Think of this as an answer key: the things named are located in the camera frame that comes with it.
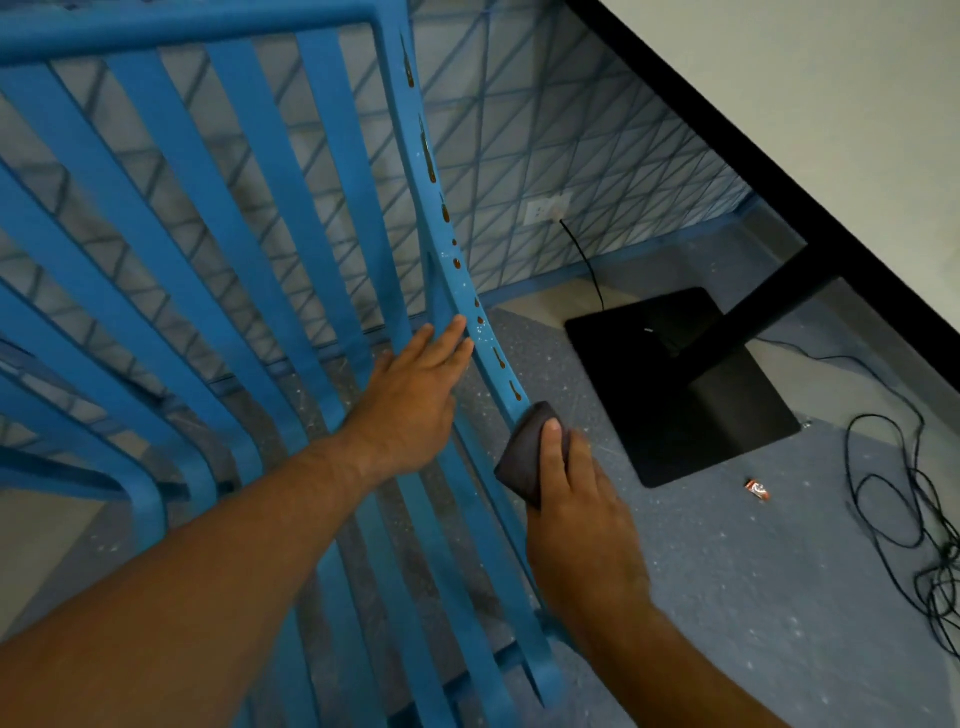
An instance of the white tabletop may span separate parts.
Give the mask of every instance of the white tabletop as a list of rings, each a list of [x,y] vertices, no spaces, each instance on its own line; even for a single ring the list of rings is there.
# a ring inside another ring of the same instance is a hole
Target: white tabletop
[[[960,3],[604,2],[960,329]]]

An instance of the black table edge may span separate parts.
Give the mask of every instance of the black table edge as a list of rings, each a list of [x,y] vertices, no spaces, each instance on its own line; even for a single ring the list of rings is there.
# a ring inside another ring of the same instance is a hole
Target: black table edge
[[[829,246],[836,270],[960,391],[960,332],[880,261],[600,0],[567,5],[735,171],[807,245]]]

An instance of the blue baseboard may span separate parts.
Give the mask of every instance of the blue baseboard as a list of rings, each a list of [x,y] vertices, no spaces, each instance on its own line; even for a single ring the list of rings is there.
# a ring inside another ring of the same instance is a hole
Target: blue baseboard
[[[720,217],[715,217],[712,220],[707,220],[706,222],[698,223],[697,225],[691,225],[689,228],[683,228],[682,230],[659,235],[649,240],[645,240],[642,243],[621,248],[618,251],[613,251],[612,253],[598,255],[597,257],[590,259],[590,264],[594,269],[603,269],[611,265],[622,263],[626,260],[632,260],[637,257],[649,255],[669,245],[676,245],[687,240],[692,240],[693,238],[709,235],[725,228],[727,225],[732,225],[733,223],[739,222],[742,217],[747,214],[747,212],[754,208],[758,201],[759,197],[754,193],[748,196],[747,199],[744,200],[744,202],[741,203],[734,212],[721,215]],[[483,302],[483,305],[486,308],[492,308],[512,299],[516,299],[521,296],[528,296],[531,293],[536,293],[537,291],[542,291],[547,288],[553,288],[554,286],[565,283],[568,280],[581,278],[588,274],[589,270],[586,263],[581,261],[579,263],[573,263],[572,265],[564,266],[556,271],[551,271],[550,273],[544,273],[541,276],[534,276],[518,283],[511,283],[510,285],[505,285],[493,291],[482,293],[480,294],[480,301]],[[426,323],[426,314],[419,313],[415,316],[411,316],[410,323],[414,329],[420,328]],[[367,340],[370,342],[371,346],[378,346],[385,343],[389,339],[387,329],[384,327],[372,328],[369,331],[366,331],[365,335],[367,336]],[[317,347],[317,357],[322,362],[340,358],[343,356],[343,354],[343,348],[340,346],[340,343],[336,341]],[[17,363],[21,367],[24,367],[25,364],[28,364],[28,361],[23,359],[18,360]],[[42,370],[27,370],[28,367],[24,367],[24,371],[26,373],[38,376],[38,378],[44,378],[44,373]],[[294,373],[293,365],[288,359],[285,358],[279,359],[278,361],[268,365],[267,370],[274,378],[282,378]],[[235,376],[225,376],[221,379],[217,379],[216,381],[211,382],[210,387],[218,397],[226,397],[227,395],[239,392],[242,389],[240,382],[237,381]],[[170,414],[171,412],[176,412],[185,408],[185,402],[183,402],[179,397],[169,397],[160,403],[160,409],[164,414]],[[118,432],[126,429],[123,425],[111,418],[104,418],[103,420],[94,423],[92,427],[96,432],[104,437],[115,435]],[[59,451],[42,440],[34,440],[18,449],[29,452],[32,455],[47,456],[56,454]]]

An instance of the blue metal bench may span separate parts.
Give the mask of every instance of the blue metal bench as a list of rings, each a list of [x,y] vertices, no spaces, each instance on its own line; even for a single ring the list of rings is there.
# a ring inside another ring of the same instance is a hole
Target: blue metal bench
[[[75,12],[59,7],[7,12],[0,23],[0,91],[68,170],[99,214],[135,250],[170,294],[179,313],[270,415],[283,445],[293,453],[307,444],[296,410],[49,63],[88,56],[106,61],[332,431],[344,420],[344,406],[157,48],[204,44],[353,376],[363,387],[372,370],[370,343],[251,41],[267,34],[296,34],[386,330],[394,349],[399,350],[410,338],[411,326],[338,43],[336,27],[349,23],[367,23],[374,33],[397,144],[416,206],[428,318],[440,328],[454,312],[467,316],[468,334],[476,342],[475,362],[512,428],[530,402],[497,344],[450,224],[423,121],[420,82],[403,0],[103,3]],[[0,229],[218,435],[232,455],[243,484],[263,473],[252,436],[218,399],[209,382],[116,287],[6,163],[0,164]],[[127,498],[139,549],[163,538],[167,501],[186,499],[193,515],[216,502],[222,486],[218,486],[204,455],[165,419],[155,401],[92,357],[6,283],[0,283],[0,311],[0,330],[10,342],[41,361],[64,386],[102,406],[149,442],[176,466],[186,485],[158,484],[141,463],[94,428],[73,419],[3,370],[0,413],[57,448],[80,456],[89,470],[0,449],[0,475],[24,487],[48,492]],[[523,526],[462,415],[457,416],[455,428],[494,513],[477,493],[452,442],[438,462],[516,640],[492,653],[420,477],[412,474],[399,478],[399,490],[468,672],[442,684],[377,496],[370,496],[357,512],[357,523],[414,702],[395,716],[385,715],[344,562],[335,543],[317,566],[317,576],[324,618],[338,660],[340,688],[356,725],[417,720],[430,726],[456,725],[457,701],[470,690],[476,690],[491,724],[516,724],[516,709],[503,680],[503,672],[515,666],[523,666],[544,705],[554,704],[563,690],[546,639],[551,632],[548,620],[531,606],[523,585],[524,577],[533,584],[524,555]],[[318,725],[323,711],[317,705],[293,612],[283,624],[272,665],[287,724]],[[249,720],[245,710],[237,724]]]

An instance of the white wall socket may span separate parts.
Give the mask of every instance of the white wall socket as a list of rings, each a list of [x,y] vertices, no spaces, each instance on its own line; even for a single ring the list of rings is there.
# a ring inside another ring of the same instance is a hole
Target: white wall socket
[[[530,200],[527,203],[527,211],[523,218],[523,225],[548,223],[554,219],[555,211],[558,218],[564,217],[566,211],[570,208],[571,197],[572,195],[569,192],[565,192],[562,195]]]

